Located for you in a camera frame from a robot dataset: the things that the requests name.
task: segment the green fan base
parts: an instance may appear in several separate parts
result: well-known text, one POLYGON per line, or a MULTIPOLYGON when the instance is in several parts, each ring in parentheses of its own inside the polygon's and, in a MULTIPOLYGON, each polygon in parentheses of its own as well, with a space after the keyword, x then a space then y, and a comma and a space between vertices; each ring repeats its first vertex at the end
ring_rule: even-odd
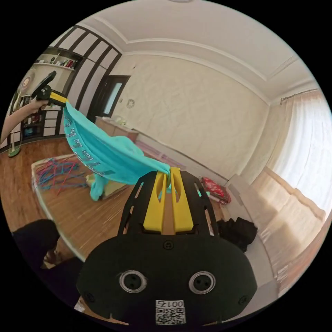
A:
POLYGON ((9 158, 15 157, 16 155, 18 155, 18 153, 20 152, 20 150, 21 150, 20 148, 16 148, 13 151, 8 151, 8 157, 9 158))

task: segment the screw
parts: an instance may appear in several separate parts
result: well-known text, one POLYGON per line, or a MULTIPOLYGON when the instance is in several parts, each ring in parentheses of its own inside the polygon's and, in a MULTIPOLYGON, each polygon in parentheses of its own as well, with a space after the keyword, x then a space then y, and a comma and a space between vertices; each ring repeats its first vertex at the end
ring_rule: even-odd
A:
POLYGON ((248 301, 248 296, 245 295, 239 299, 239 304, 244 304, 248 301))
POLYGON ((163 247, 166 250, 171 250, 171 249, 173 249, 174 244, 173 244, 172 241, 167 240, 167 241, 164 242, 163 247))
POLYGON ((94 296, 91 293, 89 293, 89 292, 85 292, 84 293, 84 297, 90 303, 94 303, 95 302, 94 296))

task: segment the wooden dresser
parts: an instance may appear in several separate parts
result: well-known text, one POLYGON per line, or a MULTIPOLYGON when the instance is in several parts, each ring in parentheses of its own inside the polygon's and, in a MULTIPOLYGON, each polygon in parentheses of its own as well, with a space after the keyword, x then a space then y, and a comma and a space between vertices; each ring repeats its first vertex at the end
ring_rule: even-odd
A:
POLYGON ((127 136, 134 143, 139 134, 138 131, 121 126, 115 121, 105 121, 102 117, 96 117, 95 125, 106 132, 109 136, 127 136))

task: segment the qr code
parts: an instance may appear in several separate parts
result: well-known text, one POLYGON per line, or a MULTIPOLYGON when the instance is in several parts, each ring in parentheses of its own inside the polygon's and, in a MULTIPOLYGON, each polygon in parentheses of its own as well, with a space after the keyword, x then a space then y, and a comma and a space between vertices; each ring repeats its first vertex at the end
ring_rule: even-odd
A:
POLYGON ((177 325, 186 323, 183 301, 156 301, 156 325, 177 325))

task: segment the door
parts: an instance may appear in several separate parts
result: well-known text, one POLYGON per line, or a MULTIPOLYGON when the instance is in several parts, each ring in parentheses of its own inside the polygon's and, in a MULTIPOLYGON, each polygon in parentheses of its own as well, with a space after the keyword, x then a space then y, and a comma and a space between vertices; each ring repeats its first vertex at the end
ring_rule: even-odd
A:
POLYGON ((109 75, 103 77, 93 96, 87 118, 95 122, 96 116, 111 117, 119 97, 130 76, 109 75))

